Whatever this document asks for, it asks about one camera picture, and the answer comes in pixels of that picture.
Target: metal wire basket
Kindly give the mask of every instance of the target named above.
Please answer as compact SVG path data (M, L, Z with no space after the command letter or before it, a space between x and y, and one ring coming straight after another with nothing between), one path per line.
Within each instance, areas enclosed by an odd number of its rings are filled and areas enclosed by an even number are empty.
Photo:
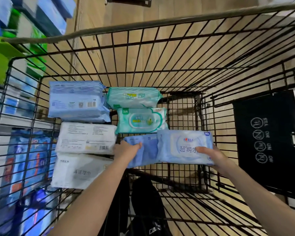
M215 144L235 162L238 155L232 104L239 99L295 90L295 4L95 28L43 40L5 41L26 52L30 52L30 44L37 45L43 52L12 59L2 89L0 214L11 207L23 207L22 212L30 210L26 203L29 189L44 189L48 202L27 214L27 218L14 214L1 220L0 234L14 231L16 235L26 235L49 217L50 223L37 233L43 235L81 193L49 188L49 172L55 158L52 149L61 123L60 119L47 117L49 81L100 80L107 86L105 91L117 86L156 87L163 94L158 106L168 109L169 129L211 131ZM48 52L40 43L49 43ZM46 69L37 65L37 61L42 62L39 57L47 59ZM38 82L35 94L27 93L35 102L31 118L4 113L4 107L10 106L5 100L13 97L8 93L10 80L17 78L11 73L13 69L21 71L15 64L20 59L44 73L39 80L27 75ZM116 125L116 111L111 111L111 118ZM13 171L20 162L7 161L9 156L17 155L8 151L13 146L10 139L16 136L12 134L15 129L29 132L24 152L17 153L26 155L20 171ZM29 154L37 130L47 132L50 138L45 143L49 145L45 159L49 170L41 173L41 180L30 188L27 182L31 177L26 172L33 161ZM118 141L127 135L119 135ZM292 135L295 146L295 132ZM2 179L19 173L22 177L17 182L2 183ZM164 220L173 235L266 235L232 183L210 167L159 163L125 173L130 182L146 176L163 201ZM4 188L15 183L16 188L3 194ZM295 209L295 192L265 187L283 195ZM16 192L19 196L8 200ZM24 229L23 223L39 210L44 210L43 216ZM149 216L134 216L130 210L128 217Z

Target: hand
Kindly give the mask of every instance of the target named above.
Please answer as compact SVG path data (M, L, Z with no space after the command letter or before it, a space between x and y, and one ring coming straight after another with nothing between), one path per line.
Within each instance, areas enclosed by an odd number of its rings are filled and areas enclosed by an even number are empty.
M209 155L214 162L213 169L217 170L222 175L227 176L228 170L236 166L235 162L229 159L216 145L213 144L213 149L206 147L196 147L197 152Z
M127 164L135 157L137 151L142 147L142 143L134 146L122 140L120 144L114 146L114 159L126 161Z

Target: person's left hand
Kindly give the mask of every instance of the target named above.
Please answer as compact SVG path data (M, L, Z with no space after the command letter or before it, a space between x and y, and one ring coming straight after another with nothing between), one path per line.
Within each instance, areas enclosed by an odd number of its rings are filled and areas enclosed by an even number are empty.
M114 159L120 159L127 162L127 164L135 157L137 151L142 147L142 143L134 146L126 141L121 141L120 144L114 146Z

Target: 心相印 logo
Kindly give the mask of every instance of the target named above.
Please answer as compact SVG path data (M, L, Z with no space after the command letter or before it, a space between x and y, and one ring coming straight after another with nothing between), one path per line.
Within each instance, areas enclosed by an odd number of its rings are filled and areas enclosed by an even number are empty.
M184 141L187 143L192 143L193 139L192 138L184 138Z

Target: barcode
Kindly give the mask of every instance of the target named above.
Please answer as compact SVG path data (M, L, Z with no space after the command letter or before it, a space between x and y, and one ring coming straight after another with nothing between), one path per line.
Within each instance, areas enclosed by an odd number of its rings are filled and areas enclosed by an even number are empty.
M99 146L100 150L109 150L109 146Z
M87 106L88 106L89 108L91 108L91 107L96 107L96 102L88 102L88 103L87 103Z

